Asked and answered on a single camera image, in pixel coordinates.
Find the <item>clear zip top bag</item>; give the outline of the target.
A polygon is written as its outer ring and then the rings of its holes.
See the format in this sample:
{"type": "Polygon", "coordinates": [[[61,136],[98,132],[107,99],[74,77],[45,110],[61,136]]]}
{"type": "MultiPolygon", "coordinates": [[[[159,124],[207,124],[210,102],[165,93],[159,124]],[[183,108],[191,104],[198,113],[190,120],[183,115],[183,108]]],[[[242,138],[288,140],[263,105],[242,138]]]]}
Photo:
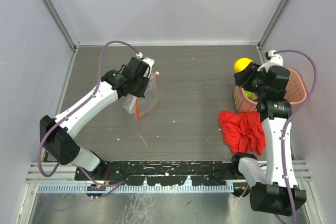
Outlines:
{"type": "Polygon", "coordinates": [[[156,71],[150,75],[143,98],[137,98],[132,95],[126,97],[123,108],[129,114],[133,114],[137,120],[152,111],[160,100],[159,74],[160,72],[156,71]]]}

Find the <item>green apple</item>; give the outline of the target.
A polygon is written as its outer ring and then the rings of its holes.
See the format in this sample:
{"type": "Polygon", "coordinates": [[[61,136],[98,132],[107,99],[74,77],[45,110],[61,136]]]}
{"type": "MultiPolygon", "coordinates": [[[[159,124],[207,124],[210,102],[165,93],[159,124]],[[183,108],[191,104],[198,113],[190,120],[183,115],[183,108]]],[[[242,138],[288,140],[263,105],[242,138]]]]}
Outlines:
{"type": "Polygon", "coordinates": [[[249,100],[254,100],[254,93],[245,90],[244,94],[249,100]]]}

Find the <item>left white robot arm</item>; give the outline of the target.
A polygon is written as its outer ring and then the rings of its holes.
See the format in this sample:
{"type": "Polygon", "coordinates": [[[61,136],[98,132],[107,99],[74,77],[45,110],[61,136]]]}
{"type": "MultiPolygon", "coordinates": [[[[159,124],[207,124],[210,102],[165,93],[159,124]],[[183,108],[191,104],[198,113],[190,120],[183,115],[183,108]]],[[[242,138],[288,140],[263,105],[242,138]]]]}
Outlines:
{"type": "Polygon", "coordinates": [[[54,118],[46,115],[40,120],[40,143],[58,165],[81,167],[93,180],[104,176],[104,161],[93,151],[79,146],[75,137],[101,110],[121,97],[129,94],[144,97],[153,65],[151,58],[132,57],[120,70],[106,72],[92,91],[72,107],[54,118]]]}

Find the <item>yellow pear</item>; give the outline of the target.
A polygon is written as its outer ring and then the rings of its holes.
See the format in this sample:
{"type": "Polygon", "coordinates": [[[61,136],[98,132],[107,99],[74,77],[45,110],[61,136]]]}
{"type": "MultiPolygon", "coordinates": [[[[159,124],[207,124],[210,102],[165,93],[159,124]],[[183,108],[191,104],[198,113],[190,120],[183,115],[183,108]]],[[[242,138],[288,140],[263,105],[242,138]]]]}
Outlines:
{"type": "Polygon", "coordinates": [[[240,58],[235,61],[234,63],[234,71],[236,73],[244,71],[250,63],[254,62],[253,60],[249,58],[240,58]]]}

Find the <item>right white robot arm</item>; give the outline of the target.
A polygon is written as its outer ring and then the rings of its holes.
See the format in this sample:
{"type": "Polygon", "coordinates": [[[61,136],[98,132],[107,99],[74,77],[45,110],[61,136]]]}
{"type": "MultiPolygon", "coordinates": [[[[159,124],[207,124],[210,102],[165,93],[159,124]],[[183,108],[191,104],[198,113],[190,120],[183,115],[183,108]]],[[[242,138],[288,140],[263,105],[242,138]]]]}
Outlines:
{"type": "Polygon", "coordinates": [[[230,172],[245,178],[250,186],[250,206],[254,211],[296,218],[307,195],[299,189],[291,157],[291,104],[285,99],[290,71],[280,65],[260,66],[251,62],[234,74],[236,85],[257,94],[257,112],[266,139],[266,169],[252,154],[237,153],[230,172]]]}

